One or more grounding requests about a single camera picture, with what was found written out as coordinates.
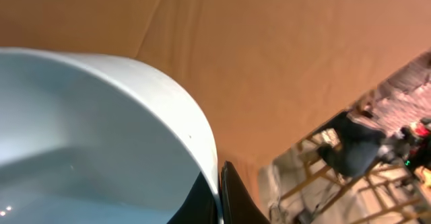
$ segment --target floor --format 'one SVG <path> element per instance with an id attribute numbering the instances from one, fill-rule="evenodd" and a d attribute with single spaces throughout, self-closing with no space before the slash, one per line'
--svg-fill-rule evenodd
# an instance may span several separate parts
<path id="1" fill-rule="evenodd" d="M 304 144 L 305 149 L 312 149 L 314 145 L 310 143 Z M 273 163 L 278 169 L 279 183 L 281 186 L 281 193 L 286 193 L 288 190 L 296 186 L 299 182 L 305 179 L 304 169 L 300 160 L 297 158 L 297 150 L 295 148 L 290 149 L 283 155 L 279 156 Z M 312 171 L 319 170 L 324 165 L 323 161 L 320 161 L 312 166 Z M 273 178 L 274 169 L 270 166 L 264 167 L 259 171 L 258 183 L 259 183 L 259 196 L 261 205 L 265 210 L 268 209 L 269 205 L 277 199 L 277 184 Z M 299 213 L 306 205 L 310 210 L 314 210 L 316 205 L 332 195 L 332 193 L 338 190 L 338 187 L 333 186 L 324 197 L 325 188 L 328 186 L 329 181 L 319 178 L 314 181 L 311 185 L 307 186 L 302 190 L 302 193 L 297 193 L 286 200 L 281 202 L 281 206 L 288 211 L 286 223 L 290 223 L 292 217 Z M 338 200 L 328 211 L 317 217 L 313 221 L 313 224 L 323 223 L 350 223 L 358 220 L 362 217 L 368 216 L 380 210 L 377 200 L 370 190 L 358 193 L 358 189 L 366 187 L 367 183 L 364 180 L 358 182 L 351 191 L 349 191 L 343 198 Z M 404 193 L 395 191 L 395 195 L 398 199 L 405 199 Z M 388 206 L 391 205 L 391 200 L 384 199 Z M 401 220 L 401 215 L 389 213 L 378 219 L 375 219 L 369 223 L 371 224 L 385 224 L 385 223 L 397 223 Z"/>

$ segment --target tiled floor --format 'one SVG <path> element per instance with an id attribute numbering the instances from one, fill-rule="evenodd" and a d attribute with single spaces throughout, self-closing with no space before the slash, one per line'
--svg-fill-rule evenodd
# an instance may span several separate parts
<path id="1" fill-rule="evenodd" d="M 305 144 L 306 149 L 312 149 L 313 145 Z M 304 169 L 302 168 L 302 164 L 300 160 L 297 158 L 297 150 L 291 149 L 285 154 L 278 157 L 274 164 L 277 166 L 279 170 L 280 182 L 281 182 L 281 193 L 286 193 L 291 188 L 295 187 L 299 182 L 305 179 Z M 314 164 L 312 166 L 312 170 L 315 172 L 323 167 L 324 163 L 322 161 Z M 269 173 L 270 167 L 264 167 L 259 172 L 259 196 L 262 203 L 262 206 L 268 207 L 271 202 L 276 199 L 277 191 L 274 186 L 274 183 L 271 182 L 272 175 Z M 377 184 L 379 180 L 372 179 L 373 183 Z M 314 210 L 316 204 L 321 202 L 323 198 L 324 189 L 328 186 L 329 181 L 319 178 L 314 181 L 312 184 L 307 186 L 302 190 L 302 193 L 297 193 L 286 200 L 281 202 L 281 206 L 288 210 L 289 215 L 288 219 L 294 217 L 297 213 L 299 213 L 306 205 L 310 210 Z M 331 223 L 331 224 L 344 224 L 350 223 L 352 221 L 358 220 L 367 215 L 373 214 L 380 210 L 377 200 L 375 199 L 371 190 L 363 191 L 358 193 L 358 189 L 362 187 L 366 187 L 367 183 L 364 180 L 360 180 L 351 191 L 349 191 L 344 197 L 338 200 L 328 211 L 323 213 L 321 216 L 317 217 L 313 224 L 323 224 L 323 223 Z M 338 187 L 333 186 L 330 194 L 337 192 Z M 400 191 L 394 190 L 399 199 L 405 199 L 403 193 Z M 391 206 L 393 203 L 392 200 L 388 198 L 384 198 L 384 201 L 387 202 L 388 206 Z M 386 224 L 386 223 L 397 223 L 401 220 L 401 215 L 397 213 L 389 213 L 385 216 L 382 216 L 378 219 L 370 221 L 371 224 Z"/>

